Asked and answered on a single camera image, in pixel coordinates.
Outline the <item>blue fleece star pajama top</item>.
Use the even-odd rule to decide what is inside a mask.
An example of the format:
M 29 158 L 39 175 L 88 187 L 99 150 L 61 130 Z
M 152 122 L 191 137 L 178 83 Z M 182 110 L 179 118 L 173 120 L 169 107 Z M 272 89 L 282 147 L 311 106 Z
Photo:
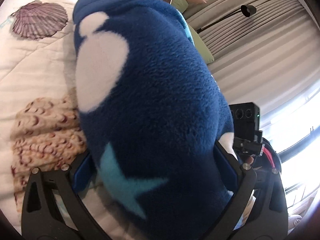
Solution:
M 231 198 L 225 97 L 181 13 L 162 0 L 78 0 L 80 125 L 106 191 L 149 239 L 198 239 Z

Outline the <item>white seashell print quilt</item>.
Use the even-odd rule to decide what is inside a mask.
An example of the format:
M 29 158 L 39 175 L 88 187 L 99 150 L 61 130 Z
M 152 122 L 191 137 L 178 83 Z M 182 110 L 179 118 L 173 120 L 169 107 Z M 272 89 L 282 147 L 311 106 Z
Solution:
M 7 0 L 1 6 L 1 202 L 5 213 L 21 223 L 31 171 L 57 170 L 89 152 L 80 125 L 76 97 L 76 50 L 73 11 L 78 0 Z M 113 203 L 139 237 L 149 239 L 123 213 L 100 180 L 100 196 L 91 203 L 107 222 L 100 203 Z

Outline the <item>beige pleated curtain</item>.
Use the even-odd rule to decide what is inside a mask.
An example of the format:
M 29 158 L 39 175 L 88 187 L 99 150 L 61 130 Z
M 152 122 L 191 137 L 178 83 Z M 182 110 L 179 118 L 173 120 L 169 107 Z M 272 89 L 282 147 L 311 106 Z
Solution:
M 195 29 L 253 5 L 200 33 L 214 57 L 209 70 L 230 104 L 254 102 L 263 115 L 319 83 L 319 27 L 302 0 L 206 0 L 189 7 Z

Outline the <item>green pillow near curtain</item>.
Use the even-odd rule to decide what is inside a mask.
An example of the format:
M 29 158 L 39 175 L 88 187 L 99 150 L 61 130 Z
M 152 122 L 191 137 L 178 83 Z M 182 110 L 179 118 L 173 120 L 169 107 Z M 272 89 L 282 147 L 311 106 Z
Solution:
M 188 25 L 191 36 L 193 38 L 193 42 L 199 54 L 202 56 L 203 60 L 206 64 L 211 64 L 214 62 L 214 57 L 208 47 L 205 45 L 203 40 L 200 38 L 199 34 L 190 26 Z

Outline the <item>black floor lamp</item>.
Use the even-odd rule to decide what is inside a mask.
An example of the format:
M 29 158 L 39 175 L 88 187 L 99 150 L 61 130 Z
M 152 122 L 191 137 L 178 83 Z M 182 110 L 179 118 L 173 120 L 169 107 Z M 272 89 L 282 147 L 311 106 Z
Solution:
M 249 17 L 253 16 L 256 12 L 257 12 L 257 9 L 256 9 L 255 6 L 250 5 L 250 4 L 249 5 L 243 4 L 243 5 L 241 5 L 240 9 L 238 9 L 238 10 L 236 10 L 234 12 L 231 12 L 230 14 L 220 18 L 219 20 L 217 20 L 217 21 L 215 21 L 215 22 L 213 22 L 213 23 L 211 23 L 211 24 L 209 24 L 209 25 L 207 25 L 205 27 L 197 29 L 196 33 L 199 34 L 199 33 L 203 32 L 203 31 L 207 30 L 208 28 L 216 25 L 217 23 L 220 23 L 223 20 L 226 20 L 226 19 L 228 19 L 228 18 L 230 18 L 230 17 L 232 17 L 232 16 L 234 16 L 236 14 L 242 14 L 243 16 L 249 18 Z

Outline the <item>green pillow behind mattress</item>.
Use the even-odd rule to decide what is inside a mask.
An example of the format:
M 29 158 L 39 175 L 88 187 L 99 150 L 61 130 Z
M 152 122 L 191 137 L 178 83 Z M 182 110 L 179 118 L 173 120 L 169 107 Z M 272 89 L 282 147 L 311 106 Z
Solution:
M 184 13 L 189 4 L 186 0 L 172 0 L 171 5 L 175 7 L 180 13 Z

